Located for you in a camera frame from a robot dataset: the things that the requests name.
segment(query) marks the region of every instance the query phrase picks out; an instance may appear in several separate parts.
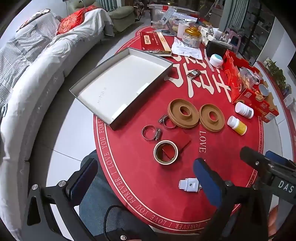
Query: red box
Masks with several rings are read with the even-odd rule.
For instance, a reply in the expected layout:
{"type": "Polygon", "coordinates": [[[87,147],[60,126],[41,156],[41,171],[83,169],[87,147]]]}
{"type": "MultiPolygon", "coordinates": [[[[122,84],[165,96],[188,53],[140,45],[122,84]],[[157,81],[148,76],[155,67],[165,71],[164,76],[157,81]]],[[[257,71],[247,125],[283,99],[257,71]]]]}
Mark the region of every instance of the red box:
{"type": "Polygon", "coordinates": [[[163,5],[163,12],[166,12],[168,10],[168,5],[163,5]]]}
{"type": "Polygon", "coordinates": [[[228,86],[231,88],[231,102],[235,105],[237,102],[243,102],[247,106],[254,109],[254,114],[259,116],[265,123],[270,122],[279,115],[277,106],[273,103],[271,93],[262,101],[256,98],[253,90],[246,88],[240,92],[240,80],[238,77],[239,69],[246,67],[260,78],[260,83],[268,87],[267,83],[262,79],[262,74],[256,67],[251,67],[245,59],[239,59],[232,51],[227,50],[223,57],[223,70],[228,78],[228,86]]]}

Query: paper sheet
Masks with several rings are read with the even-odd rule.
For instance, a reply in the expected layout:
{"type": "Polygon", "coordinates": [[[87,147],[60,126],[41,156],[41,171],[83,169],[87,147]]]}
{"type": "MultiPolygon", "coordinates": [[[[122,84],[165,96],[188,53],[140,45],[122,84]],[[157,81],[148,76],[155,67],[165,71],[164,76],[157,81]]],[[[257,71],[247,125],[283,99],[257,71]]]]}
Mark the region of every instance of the paper sheet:
{"type": "Polygon", "coordinates": [[[183,44],[180,40],[178,40],[176,37],[172,45],[172,53],[202,60],[202,52],[199,48],[188,47],[185,44],[183,44]]]}

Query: window curtain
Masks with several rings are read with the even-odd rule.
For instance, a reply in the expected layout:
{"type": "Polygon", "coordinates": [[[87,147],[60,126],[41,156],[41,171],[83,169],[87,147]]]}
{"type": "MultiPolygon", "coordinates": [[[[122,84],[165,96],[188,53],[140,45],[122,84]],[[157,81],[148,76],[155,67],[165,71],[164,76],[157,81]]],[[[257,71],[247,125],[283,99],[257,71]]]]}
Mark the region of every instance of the window curtain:
{"type": "Polygon", "coordinates": [[[110,11],[117,8],[116,0],[97,0],[106,11],[110,11]]]}
{"type": "Polygon", "coordinates": [[[231,0],[231,9],[226,23],[226,28],[236,26],[241,28],[249,0],[231,0]]]}

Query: sofa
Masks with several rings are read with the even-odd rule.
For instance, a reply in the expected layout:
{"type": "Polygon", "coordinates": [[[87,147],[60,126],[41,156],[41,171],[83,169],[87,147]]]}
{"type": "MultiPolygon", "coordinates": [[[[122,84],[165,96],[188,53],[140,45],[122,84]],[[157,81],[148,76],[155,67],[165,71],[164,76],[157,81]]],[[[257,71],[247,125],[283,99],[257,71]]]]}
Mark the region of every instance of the sofa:
{"type": "Polygon", "coordinates": [[[13,90],[5,101],[7,109],[0,124],[0,218],[17,240],[22,240],[29,158],[42,119],[78,61],[104,35],[114,35],[112,20],[104,9],[87,12],[82,24],[56,35],[60,19],[46,13],[0,49],[2,84],[14,77],[9,81],[13,90]],[[18,67],[9,65],[12,61],[19,63],[18,67]]]}
{"type": "MultiPolygon", "coordinates": [[[[78,11],[79,9],[88,7],[90,5],[94,5],[99,8],[103,8],[103,6],[95,0],[69,0],[69,7],[68,10],[70,14],[78,11]]],[[[132,25],[135,22],[135,15],[133,12],[133,6],[124,6],[116,8],[115,10],[111,10],[108,12],[110,18],[113,22],[113,31],[122,32],[127,27],[132,25]]]]}

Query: black tissue box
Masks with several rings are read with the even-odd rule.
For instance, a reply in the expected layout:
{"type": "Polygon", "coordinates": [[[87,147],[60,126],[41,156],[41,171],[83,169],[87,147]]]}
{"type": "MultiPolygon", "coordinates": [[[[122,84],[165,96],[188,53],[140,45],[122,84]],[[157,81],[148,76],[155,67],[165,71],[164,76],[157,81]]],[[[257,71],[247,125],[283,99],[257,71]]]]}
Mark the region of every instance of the black tissue box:
{"type": "Polygon", "coordinates": [[[215,43],[215,42],[212,42],[212,41],[208,41],[205,49],[206,49],[208,57],[211,57],[213,54],[218,54],[223,58],[228,47],[218,44],[218,43],[215,43]]]}

